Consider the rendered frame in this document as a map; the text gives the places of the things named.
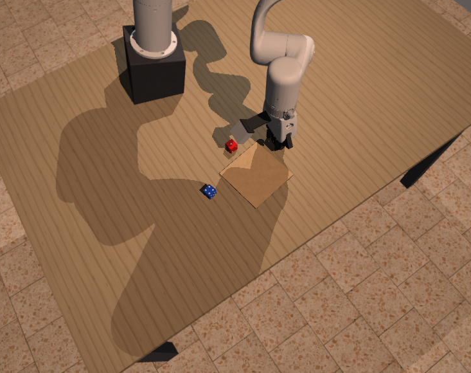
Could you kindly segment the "blue die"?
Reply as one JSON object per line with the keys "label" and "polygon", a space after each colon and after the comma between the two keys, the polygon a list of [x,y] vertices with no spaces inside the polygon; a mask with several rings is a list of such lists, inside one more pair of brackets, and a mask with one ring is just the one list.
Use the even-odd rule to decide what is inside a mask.
{"label": "blue die", "polygon": [[211,199],[213,196],[217,194],[216,189],[214,189],[211,185],[208,185],[204,190],[204,195]]}

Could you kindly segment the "tan mat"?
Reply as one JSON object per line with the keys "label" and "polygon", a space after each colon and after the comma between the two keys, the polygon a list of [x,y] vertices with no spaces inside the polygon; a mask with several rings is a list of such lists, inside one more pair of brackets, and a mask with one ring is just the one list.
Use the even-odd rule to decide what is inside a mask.
{"label": "tan mat", "polygon": [[256,142],[220,175],[254,208],[258,208],[293,173]]}

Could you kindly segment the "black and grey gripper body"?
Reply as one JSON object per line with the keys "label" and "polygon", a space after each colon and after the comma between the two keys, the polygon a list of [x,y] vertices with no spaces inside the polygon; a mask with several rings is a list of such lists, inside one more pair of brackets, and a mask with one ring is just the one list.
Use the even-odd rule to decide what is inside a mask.
{"label": "black and grey gripper body", "polygon": [[296,110],[294,111],[295,117],[293,119],[290,119],[289,117],[286,117],[286,118],[275,117],[271,115],[270,113],[268,113],[268,111],[265,108],[265,101],[264,101],[263,111],[266,111],[267,114],[269,115],[271,121],[268,122],[267,125],[269,126],[269,129],[272,131],[273,135],[276,137],[276,139],[280,143],[283,143],[283,141],[285,141],[286,135],[288,133],[290,133],[292,138],[296,137],[297,124],[298,124]]}

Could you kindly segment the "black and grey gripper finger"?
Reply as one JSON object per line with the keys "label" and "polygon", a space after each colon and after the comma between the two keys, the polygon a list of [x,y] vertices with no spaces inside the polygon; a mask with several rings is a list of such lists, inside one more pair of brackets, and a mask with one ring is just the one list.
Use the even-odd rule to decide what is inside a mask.
{"label": "black and grey gripper finger", "polygon": [[274,150],[275,150],[275,151],[281,150],[281,149],[284,149],[285,147],[288,148],[288,149],[293,148],[290,133],[288,133],[288,134],[286,135],[286,139],[285,139],[285,141],[283,141],[283,143],[280,143],[278,140],[275,142],[275,148],[274,148]]}
{"label": "black and grey gripper finger", "polygon": [[270,138],[270,137],[272,137],[273,133],[272,133],[272,131],[269,129],[269,126],[268,126],[267,124],[266,124],[266,127],[268,128],[268,129],[267,129],[267,138]]}

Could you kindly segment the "red die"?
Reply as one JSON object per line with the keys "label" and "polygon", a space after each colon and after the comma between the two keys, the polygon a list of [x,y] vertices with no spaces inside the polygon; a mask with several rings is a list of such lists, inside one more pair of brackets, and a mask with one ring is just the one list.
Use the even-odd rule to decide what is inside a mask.
{"label": "red die", "polygon": [[236,149],[238,149],[237,147],[237,143],[233,140],[233,139],[230,139],[227,143],[225,143],[225,146],[226,146],[226,149],[232,153],[234,152]]}

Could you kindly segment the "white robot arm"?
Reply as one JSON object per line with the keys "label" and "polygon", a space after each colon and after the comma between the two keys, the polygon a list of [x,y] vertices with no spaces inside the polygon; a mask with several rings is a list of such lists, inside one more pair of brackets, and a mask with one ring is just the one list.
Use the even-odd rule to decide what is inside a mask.
{"label": "white robot arm", "polygon": [[[278,1],[281,0],[258,2],[251,25],[250,57],[255,64],[268,66],[265,90],[268,113],[293,119],[301,81],[314,56],[315,45],[307,35],[264,30],[266,15]],[[172,0],[133,0],[133,8],[132,49],[148,59],[171,55],[177,47],[172,31]],[[254,129],[270,121],[264,111],[249,119],[240,119],[230,132],[237,144],[244,144],[255,133]]]}

